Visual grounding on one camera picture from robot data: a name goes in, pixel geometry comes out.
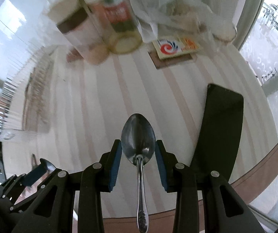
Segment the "red white packet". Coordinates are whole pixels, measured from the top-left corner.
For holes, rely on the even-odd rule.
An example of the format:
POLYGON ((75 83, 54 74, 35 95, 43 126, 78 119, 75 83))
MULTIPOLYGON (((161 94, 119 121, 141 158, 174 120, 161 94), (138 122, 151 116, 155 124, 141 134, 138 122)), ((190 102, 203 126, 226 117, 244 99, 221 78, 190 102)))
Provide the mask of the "red white packet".
POLYGON ((152 41, 148 54, 157 70, 193 61, 202 47, 190 37, 165 36, 152 41))

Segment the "large shiny steel spoon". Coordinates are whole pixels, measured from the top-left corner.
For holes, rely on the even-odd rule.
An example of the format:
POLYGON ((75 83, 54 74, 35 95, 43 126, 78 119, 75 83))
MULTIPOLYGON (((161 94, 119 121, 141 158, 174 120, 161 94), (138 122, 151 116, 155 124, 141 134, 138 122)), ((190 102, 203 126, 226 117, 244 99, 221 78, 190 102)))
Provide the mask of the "large shiny steel spoon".
POLYGON ((48 171, 49 173, 52 173, 56 169, 56 167, 50 161, 44 158, 40 159, 40 163, 44 167, 44 169, 46 169, 46 171, 48 171))

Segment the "black smartphone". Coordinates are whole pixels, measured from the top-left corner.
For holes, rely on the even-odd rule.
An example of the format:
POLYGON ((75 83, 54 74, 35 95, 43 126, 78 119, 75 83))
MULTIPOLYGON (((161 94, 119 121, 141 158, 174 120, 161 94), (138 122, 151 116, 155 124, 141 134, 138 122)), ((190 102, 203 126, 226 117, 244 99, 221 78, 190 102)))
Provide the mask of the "black smartphone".
POLYGON ((204 116, 191 167, 196 173, 217 171, 229 180, 238 154, 244 117, 244 97, 209 84, 204 116))

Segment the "clear jar with brown contents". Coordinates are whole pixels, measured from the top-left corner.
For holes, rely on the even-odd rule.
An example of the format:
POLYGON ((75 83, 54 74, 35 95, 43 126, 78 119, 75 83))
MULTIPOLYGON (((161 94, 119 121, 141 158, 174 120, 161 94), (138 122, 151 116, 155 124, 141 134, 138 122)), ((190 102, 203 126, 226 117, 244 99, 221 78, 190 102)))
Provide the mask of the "clear jar with brown contents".
POLYGON ((67 62, 84 59, 99 65, 107 60, 109 50, 84 0, 47 0, 47 3, 45 15, 72 46, 66 55, 67 62))

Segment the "dark round steel spoon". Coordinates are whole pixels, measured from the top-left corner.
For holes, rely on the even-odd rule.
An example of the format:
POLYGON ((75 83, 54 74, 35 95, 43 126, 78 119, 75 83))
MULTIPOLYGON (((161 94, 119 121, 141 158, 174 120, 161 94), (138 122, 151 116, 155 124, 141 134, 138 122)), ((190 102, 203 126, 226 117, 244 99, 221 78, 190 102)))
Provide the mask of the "dark round steel spoon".
POLYGON ((143 167, 155 152, 156 137, 151 124, 142 114, 135 113, 128 118, 122 130, 121 144, 125 157, 137 169, 137 227, 139 232, 148 232, 143 167))

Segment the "clear plastic utensil tray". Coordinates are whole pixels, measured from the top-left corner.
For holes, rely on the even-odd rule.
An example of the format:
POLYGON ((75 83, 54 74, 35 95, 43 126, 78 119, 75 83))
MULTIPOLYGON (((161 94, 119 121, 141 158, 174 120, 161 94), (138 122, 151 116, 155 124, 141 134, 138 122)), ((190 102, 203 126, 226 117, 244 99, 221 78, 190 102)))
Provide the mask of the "clear plastic utensil tray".
POLYGON ((50 129, 50 85, 56 45, 12 63, 0 97, 0 141, 24 142, 50 129))

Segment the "clear plastic bag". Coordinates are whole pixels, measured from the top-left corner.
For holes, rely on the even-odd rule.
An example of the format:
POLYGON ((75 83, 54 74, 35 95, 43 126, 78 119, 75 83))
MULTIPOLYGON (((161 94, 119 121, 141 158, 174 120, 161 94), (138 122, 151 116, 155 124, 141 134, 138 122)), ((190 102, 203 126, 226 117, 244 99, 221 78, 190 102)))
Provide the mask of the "clear plastic bag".
POLYGON ((220 42, 237 36, 233 17, 238 0, 130 0, 145 43, 163 35, 204 32, 220 42))

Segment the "jar with red green label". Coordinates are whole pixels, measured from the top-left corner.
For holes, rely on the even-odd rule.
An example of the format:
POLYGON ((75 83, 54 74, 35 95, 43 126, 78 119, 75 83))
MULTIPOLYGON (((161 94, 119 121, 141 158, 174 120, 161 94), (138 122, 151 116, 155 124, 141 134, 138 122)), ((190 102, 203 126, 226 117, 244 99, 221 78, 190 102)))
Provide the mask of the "jar with red green label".
POLYGON ((140 47, 141 34, 129 0, 84 0, 108 49, 128 54, 140 47))

